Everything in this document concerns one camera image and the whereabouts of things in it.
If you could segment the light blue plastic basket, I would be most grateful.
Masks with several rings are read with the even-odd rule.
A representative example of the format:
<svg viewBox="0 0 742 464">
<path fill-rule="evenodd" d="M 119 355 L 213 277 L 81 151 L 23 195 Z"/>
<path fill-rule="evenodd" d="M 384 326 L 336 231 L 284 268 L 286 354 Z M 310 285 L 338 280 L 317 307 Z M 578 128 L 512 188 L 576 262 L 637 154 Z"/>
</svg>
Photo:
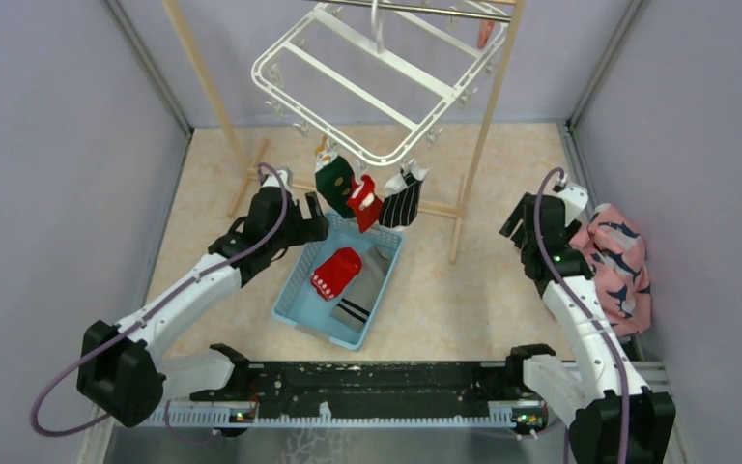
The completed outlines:
<svg viewBox="0 0 742 464">
<path fill-rule="evenodd" d="M 378 226 L 360 233 L 354 221 L 344 219 L 334 211 L 326 212 L 325 216 L 330 224 L 328 237 L 322 242 L 312 242 L 303 247 L 295 268 L 274 304 L 272 315 L 289 326 L 323 338 L 337 346 L 356 351 L 361 347 L 378 312 L 385 289 L 394 273 L 405 237 L 400 232 Z M 382 291 L 361 333 L 352 331 L 331 317 L 333 308 L 356 277 L 339 297 L 328 302 L 316 293 L 309 282 L 313 271 L 341 247 L 352 248 L 360 257 L 370 247 L 384 248 L 391 255 L 391 266 Z"/>
</svg>

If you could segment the grey striped sock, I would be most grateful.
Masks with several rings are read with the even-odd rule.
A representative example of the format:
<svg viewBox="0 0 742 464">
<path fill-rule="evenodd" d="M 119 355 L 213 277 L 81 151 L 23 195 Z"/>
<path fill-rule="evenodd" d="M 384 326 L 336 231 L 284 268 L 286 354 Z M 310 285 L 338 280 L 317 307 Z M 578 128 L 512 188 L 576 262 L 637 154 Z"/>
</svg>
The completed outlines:
<svg viewBox="0 0 742 464">
<path fill-rule="evenodd" d="M 333 308 L 331 317 L 352 331 L 361 333 L 373 313 L 391 266 L 384 248 L 371 246 L 362 256 L 362 269 Z"/>
</svg>

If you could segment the white clip hanger frame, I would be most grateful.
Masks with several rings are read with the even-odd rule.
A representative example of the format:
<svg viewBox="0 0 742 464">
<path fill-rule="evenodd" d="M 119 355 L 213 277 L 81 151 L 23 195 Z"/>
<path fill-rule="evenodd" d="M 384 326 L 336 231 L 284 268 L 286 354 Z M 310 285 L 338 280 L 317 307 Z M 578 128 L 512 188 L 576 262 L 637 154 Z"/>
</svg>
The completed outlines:
<svg viewBox="0 0 742 464">
<path fill-rule="evenodd" d="M 418 5 L 423 1 L 392 2 Z M 446 9 L 457 6 L 461 1 L 427 2 L 433 8 Z M 343 7 L 338 13 L 345 23 L 366 36 L 373 34 L 370 14 L 369 9 L 350 6 Z M 442 82 L 454 85 L 471 66 L 473 59 L 469 54 L 432 37 L 393 12 L 384 12 L 383 17 L 385 48 L 438 77 Z M 499 31 L 493 23 L 475 19 L 452 19 L 430 14 L 423 14 L 421 19 L 471 47 L 483 47 Z M 413 121 L 420 121 L 440 100 L 435 94 L 377 62 L 320 24 L 314 23 L 306 29 L 302 40 L 305 51 Z M 280 73 L 283 89 L 289 96 L 375 155 L 390 154 L 407 136 L 407 129 L 320 74 L 294 54 L 279 54 L 270 69 Z M 470 99 L 462 105 L 454 103 L 449 107 L 438 123 L 441 132 L 436 142 L 448 118 L 472 105 L 491 76 L 490 73 L 482 73 L 476 77 L 471 85 L 473 93 Z M 301 134 L 298 130 L 301 122 L 299 116 L 290 110 L 284 110 L 277 116 L 287 119 Z M 301 135 L 316 134 L 324 136 L 316 129 L 310 129 L 308 134 Z M 406 157 L 420 144 L 434 145 L 421 140 Z"/>
</svg>

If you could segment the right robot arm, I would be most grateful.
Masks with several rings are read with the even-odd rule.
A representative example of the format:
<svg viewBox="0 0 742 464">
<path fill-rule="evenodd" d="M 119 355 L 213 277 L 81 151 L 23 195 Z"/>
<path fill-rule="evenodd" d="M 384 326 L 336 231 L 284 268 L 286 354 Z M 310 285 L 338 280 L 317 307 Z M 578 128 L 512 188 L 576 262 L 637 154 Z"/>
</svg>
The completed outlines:
<svg viewBox="0 0 742 464">
<path fill-rule="evenodd" d="M 512 348 L 505 385 L 539 394 L 566 425 L 578 463 L 662 463 L 676 410 L 624 353 L 599 305 L 594 273 L 569 244 L 583 208 L 563 194 L 525 193 L 500 230 L 520 251 L 525 276 L 565 330 L 578 374 L 545 344 Z"/>
</svg>

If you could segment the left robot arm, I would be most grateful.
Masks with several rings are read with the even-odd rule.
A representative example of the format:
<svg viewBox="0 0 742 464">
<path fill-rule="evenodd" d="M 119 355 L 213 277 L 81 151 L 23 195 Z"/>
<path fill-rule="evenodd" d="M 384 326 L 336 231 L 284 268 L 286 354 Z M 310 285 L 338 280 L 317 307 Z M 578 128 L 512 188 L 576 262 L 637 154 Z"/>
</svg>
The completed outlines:
<svg viewBox="0 0 742 464">
<path fill-rule="evenodd" d="M 77 390 L 126 427 L 148 419 L 168 400 L 197 392 L 244 397 L 249 371 L 236 353 L 214 345 L 200 355 L 167 359 L 165 353 L 199 318 L 234 295 L 290 248 L 321 242 L 329 222 L 318 196 L 308 192 L 309 217 L 291 192 L 261 187 L 247 216 L 209 247 L 200 261 L 169 290 L 115 324 L 94 323 L 84 334 Z"/>
</svg>

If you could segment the red sock in basket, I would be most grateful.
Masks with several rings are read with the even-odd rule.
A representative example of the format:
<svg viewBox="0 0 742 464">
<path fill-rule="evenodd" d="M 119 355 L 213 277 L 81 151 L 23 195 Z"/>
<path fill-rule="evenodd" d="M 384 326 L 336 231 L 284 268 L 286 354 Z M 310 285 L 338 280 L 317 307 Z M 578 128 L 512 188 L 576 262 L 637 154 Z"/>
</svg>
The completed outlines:
<svg viewBox="0 0 742 464">
<path fill-rule="evenodd" d="M 360 256 L 352 248 L 341 247 L 313 271 L 309 282 L 316 293 L 328 302 L 343 293 L 360 274 L 362 266 Z"/>
</svg>

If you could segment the red hanging sock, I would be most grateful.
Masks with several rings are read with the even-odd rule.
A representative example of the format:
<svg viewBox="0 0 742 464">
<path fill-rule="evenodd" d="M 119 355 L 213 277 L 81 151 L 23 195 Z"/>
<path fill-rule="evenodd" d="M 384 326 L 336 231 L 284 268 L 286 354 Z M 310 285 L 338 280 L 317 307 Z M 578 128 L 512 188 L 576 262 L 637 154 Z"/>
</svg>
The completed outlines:
<svg viewBox="0 0 742 464">
<path fill-rule="evenodd" d="M 346 204 L 353 211 L 360 233 L 374 226 L 384 206 L 383 200 L 375 192 L 375 183 L 368 174 L 352 180 L 352 191 Z"/>
</svg>

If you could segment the green hanging sock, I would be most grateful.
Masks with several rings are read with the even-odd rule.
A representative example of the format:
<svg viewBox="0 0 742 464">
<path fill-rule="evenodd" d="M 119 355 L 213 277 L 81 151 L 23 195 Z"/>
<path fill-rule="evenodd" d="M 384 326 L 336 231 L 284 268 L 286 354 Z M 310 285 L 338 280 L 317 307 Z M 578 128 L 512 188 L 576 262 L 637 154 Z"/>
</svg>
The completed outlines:
<svg viewBox="0 0 742 464">
<path fill-rule="evenodd" d="M 353 192 L 354 170 L 349 163 L 329 144 L 326 136 L 315 150 L 315 186 L 317 192 L 342 218 L 355 218 L 355 212 L 347 204 Z"/>
</svg>

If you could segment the pink patterned cloth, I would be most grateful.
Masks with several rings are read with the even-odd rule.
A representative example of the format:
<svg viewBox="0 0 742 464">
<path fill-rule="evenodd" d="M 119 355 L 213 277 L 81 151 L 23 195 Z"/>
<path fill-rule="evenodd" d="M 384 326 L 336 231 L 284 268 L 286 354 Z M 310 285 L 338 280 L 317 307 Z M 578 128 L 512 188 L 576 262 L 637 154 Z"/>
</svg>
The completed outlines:
<svg viewBox="0 0 742 464">
<path fill-rule="evenodd" d="M 590 269 L 599 304 L 617 337 L 651 325 L 651 282 L 642 232 L 610 203 L 598 205 L 589 223 L 570 240 Z"/>
</svg>

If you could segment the black striped hanging sock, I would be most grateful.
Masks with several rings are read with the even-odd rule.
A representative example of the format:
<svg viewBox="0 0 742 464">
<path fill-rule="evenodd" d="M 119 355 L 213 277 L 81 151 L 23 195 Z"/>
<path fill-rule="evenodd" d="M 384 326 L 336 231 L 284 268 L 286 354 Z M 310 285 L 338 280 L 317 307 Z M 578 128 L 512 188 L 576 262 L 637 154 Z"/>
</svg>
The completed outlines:
<svg viewBox="0 0 742 464">
<path fill-rule="evenodd" d="M 378 218 L 382 227 L 403 230 L 412 225 L 428 172 L 429 169 L 421 167 L 415 159 L 400 165 L 399 172 L 384 186 L 383 207 Z"/>
</svg>

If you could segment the wooden drying rack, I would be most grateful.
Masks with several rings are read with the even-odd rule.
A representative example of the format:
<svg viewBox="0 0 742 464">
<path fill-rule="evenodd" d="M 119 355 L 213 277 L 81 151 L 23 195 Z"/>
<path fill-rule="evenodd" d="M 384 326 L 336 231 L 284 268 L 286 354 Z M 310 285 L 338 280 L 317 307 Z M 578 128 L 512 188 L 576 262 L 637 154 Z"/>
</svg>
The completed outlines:
<svg viewBox="0 0 742 464">
<path fill-rule="evenodd" d="M 281 115 L 284 110 L 290 110 L 300 117 L 301 122 L 298 130 L 301 134 L 308 134 L 310 129 L 316 129 L 328 138 L 329 143 L 335 143 L 359 160 L 373 166 L 385 167 L 402 160 L 421 140 L 426 140 L 429 144 L 435 144 L 441 132 L 438 123 L 449 107 L 454 103 L 462 105 L 470 99 L 473 93 L 471 85 L 476 77 L 482 73 L 492 74 L 494 81 L 483 120 L 480 124 L 471 164 L 468 172 L 462 178 L 455 204 L 428 202 L 420 208 L 421 212 L 428 215 L 453 220 L 454 231 L 451 239 L 449 258 L 455 260 L 461 243 L 462 225 L 468 212 L 472 185 L 493 123 L 499 94 L 517 39 L 519 25 L 524 16 L 525 6 L 526 4 L 523 1 L 461 1 L 455 7 L 448 7 L 447 9 L 451 10 L 509 15 L 512 17 L 510 23 L 481 20 L 483 22 L 491 22 L 499 28 L 495 36 L 489 39 L 483 47 L 471 47 L 458 40 L 455 36 L 421 19 L 421 16 L 425 14 L 393 12 L 432 37 L 472 57 L 473 62 L 471 66 L 460 76 L 454 85 L 448 85 L 442 82 L 438 77 L 385 48 L 383 14 L 384 12 L 391 11 L 374 11 L 369 9 L 371 12 L 373 34 L 372 36 L 366 36 L 349 26 L 339 17 L 339 11 L 345 6 L 326 4 L 324 1 L 316 2 L 314 8 L 308 14 L 258 57 L 251 68 L 250 76 L 253 83 L 268 95 L 268 104 L 277 115 Z M 340 39 L 352 44 L 356 49 L 368 54 L 377 62 L 404 75 L 409 80 L 435 94 L 440 99 L 438 104 L 420 121 L 413 121 L 379 98 L 357 86 L 353 81 L 328 67 L 303 49 L 302 35 L 314 23 L 324 26 Z M 370 104 L 398 125 L 407 129 L 408 133 L 405 139 L 390 154 L 375 155 L 342 130 L 327 122 L 323 117 L 314 113 L 301 102 L 293 99 L 284 91 L 280 73 L 270 69 L 275 64 L 277 56 L 283 52 L 298 56 L 301 61 L 313 67 L 317 72 L 328 77 L 355 97 Z"/>
</svg>

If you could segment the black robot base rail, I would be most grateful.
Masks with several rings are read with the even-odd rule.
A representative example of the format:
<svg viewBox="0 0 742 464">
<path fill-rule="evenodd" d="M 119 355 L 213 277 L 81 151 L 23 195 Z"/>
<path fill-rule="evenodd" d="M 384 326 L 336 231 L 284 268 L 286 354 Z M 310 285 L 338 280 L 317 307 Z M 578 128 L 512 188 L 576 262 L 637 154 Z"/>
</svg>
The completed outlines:
<svg viewBox="0 0 742 464">
<path fill-rule="evenodd" d="M 234 365 L 196 402 L 240 402 L 265 425 L 461 426 L 521 435 L 552 425 L 545 402 L 524 391 L 504 362 L 251 362 L 223 345 Z"/>
</svg>

